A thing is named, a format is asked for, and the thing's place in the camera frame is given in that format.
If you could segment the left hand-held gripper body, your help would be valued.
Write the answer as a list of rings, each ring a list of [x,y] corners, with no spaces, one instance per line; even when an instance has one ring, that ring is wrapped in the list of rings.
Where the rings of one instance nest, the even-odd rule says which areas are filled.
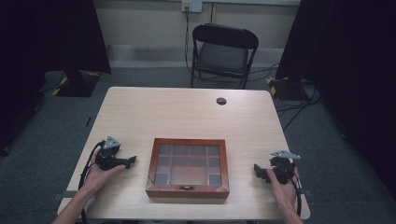
[[[108,136],[99,146],[100,149],[96,154],[95,162],[102,170],[107,171],[124,164],[124,159],[116,158],[116,154],[120,150],[120,142],[118,140]]]

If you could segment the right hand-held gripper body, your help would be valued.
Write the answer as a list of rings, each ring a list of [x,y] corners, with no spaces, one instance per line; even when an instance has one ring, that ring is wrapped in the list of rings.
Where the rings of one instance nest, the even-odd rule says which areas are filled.
[[[293,154],[287,150],[272,152],[273,158],[270,160],[270,165],[276,174],[276,178],[280,184],[287,184],[294,176],[295,163],[290,160],[299,160],[300,155]]]

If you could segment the wooden box with glass lid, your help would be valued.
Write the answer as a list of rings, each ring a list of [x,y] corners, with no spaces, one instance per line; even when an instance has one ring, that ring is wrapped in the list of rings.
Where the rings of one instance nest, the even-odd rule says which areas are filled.
[[[156,138],[146,193],[151,198],[227,199],[230,186],[225,141]]]

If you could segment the person's left hand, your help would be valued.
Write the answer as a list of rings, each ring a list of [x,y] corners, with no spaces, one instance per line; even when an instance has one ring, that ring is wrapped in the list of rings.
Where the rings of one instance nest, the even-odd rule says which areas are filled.
[[[118,165],[110,170],[102,170],[95,162],[97,151],[93,153],[89,163],[89,168],[82,187],[78,190],[84,197],[90,199],[97,191],[99,191],[106,182],[114,175],[119,174],[125,169],[124,165]]]

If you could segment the person's right hand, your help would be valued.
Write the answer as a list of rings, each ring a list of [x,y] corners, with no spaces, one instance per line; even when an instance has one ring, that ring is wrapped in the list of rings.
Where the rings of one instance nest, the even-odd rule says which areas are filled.
[[[292,183],[282,185],[278,182],[276,174],[272,170],[268,170],[267,174],[271,180],[272,189],[275,195],[276,203],[279,210],[283,213],[296,212],[296,190]]]

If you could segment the black yellow striped stand base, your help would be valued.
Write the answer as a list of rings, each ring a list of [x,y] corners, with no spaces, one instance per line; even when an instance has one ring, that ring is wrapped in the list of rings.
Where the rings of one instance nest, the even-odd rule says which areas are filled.
[[[269,92],[274,99],[279,101],[307,101],[308,96],[301,82],[294,82],[290,79],[267,78]]]

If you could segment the dark curtain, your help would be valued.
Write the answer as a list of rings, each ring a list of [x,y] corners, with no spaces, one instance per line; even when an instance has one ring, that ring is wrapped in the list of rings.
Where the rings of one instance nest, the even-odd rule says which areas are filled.
[[[319,84],[396,200],[396,0],[300,0],[276,76]]]

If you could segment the black folding chair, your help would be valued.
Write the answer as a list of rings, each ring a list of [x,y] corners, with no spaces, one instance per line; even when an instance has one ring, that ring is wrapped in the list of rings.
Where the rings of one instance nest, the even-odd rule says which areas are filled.
[[[215,23],[196,26],[192,31],[193,54],[191,86],[195,72],[240,80],[244,89],[250,68],[259,46],[258,37],[251,31]]]

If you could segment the white wall socket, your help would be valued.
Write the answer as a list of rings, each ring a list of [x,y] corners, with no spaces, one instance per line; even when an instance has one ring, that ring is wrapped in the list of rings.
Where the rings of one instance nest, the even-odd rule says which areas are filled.
[[[199,0],[182,0],[181,10],[183,12],[201,13],[203,10],[203,2]]]

